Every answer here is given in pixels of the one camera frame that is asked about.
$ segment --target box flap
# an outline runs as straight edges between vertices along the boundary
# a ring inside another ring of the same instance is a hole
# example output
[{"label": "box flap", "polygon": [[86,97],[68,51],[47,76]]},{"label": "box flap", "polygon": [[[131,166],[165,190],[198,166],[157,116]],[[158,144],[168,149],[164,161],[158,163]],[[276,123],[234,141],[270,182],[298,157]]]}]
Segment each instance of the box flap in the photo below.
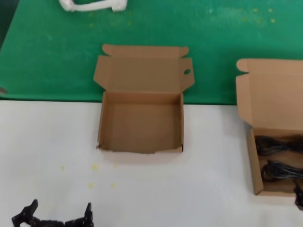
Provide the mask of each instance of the box flap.
[{"label": "box flap", "polygon": [[239,116],[255,128],[303,129],[303,61],[240,59]]},{"label": "box flap", "polygon": [[94,80],[108,91],[182,92],[195,83],[187,47],[103,45]]}]

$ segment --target empty cardboard box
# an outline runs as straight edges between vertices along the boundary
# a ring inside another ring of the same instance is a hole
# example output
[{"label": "empty cardboard box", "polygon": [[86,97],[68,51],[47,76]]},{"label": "empty cardboard box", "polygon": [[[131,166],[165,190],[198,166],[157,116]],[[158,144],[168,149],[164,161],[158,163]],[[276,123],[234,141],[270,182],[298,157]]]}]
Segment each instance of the empty cardboard box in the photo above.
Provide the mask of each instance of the empty cardboard box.
[{"label": "empty cardboard box", "polygon": [[254,193],[294,195],[292,181],[263,182],[260,171],[268,159],[303,168],[303,155],[286,151],[260,157],[255,137],[303,135],[303,61],[241,59],[237,67],[248,73],[238,76],[236,85],[239,116],[252,126],[247,143]]},{"label": "empty cardboard box", "polygon": [[103,94],[98,146],[152,154],[183,151],[183,94],[195,82],[187,47],[102,47],[94,80]]}]

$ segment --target white surface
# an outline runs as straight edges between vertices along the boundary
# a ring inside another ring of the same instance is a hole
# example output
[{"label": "white surface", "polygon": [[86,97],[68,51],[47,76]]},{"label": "white surface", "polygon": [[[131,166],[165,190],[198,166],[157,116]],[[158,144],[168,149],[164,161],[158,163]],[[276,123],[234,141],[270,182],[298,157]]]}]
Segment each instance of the white surface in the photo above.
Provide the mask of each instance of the white surface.
[{"label": "white surface", "polygon": [[59,0],[64,10],[74,11],[94,11],[106,8],[112,8],[113,11],[123,11],[126,9],[127,0],[102,0],[89,4],[74,4],[73,0]]},{"label": "white surface", "polygon": [[186,105],[184,152],[155,155],[96,150],[100,108],[0,102],[2,226],[34,198],[38,218],[62,221],[83,216],[90,201],[96,227],[303,225],[294,198],[252,194],[235,106]]}]

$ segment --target black cable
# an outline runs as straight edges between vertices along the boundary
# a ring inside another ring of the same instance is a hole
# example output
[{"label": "black cable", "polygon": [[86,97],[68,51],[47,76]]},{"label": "black cable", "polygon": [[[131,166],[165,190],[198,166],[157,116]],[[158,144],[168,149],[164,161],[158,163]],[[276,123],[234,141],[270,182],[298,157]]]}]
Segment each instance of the black cable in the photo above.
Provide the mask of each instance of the black cable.
[{"label": "black cable", "polygon": [[303,137],[293,137],[291,141],[283,142],[268,136],[256,137],[257,153],[260,156],[277,154],[283,151],[293,151],[303,154]]},{"label": "black cable", "polygon": [[274,182],[283,179],[303,179],[303,168],[295,168],[278,161],[267,161],[261,171],[265,182]]}]

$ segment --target green table surface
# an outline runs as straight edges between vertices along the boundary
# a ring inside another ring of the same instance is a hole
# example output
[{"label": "green table surface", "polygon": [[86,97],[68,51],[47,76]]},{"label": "green table surface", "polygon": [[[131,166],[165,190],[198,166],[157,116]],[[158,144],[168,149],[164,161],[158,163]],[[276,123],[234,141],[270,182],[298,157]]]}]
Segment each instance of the green table surface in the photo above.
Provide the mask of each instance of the green table surface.
[{"label": "green table surface", "polygon": [[129,0],[118,13],[21,0],[0,52],[0,86],[5,99],[100,102],[102,44],[188,46],[196,83],[185,103],[234,105],[236,61],[302,59],[302,21],[302,0]]}]

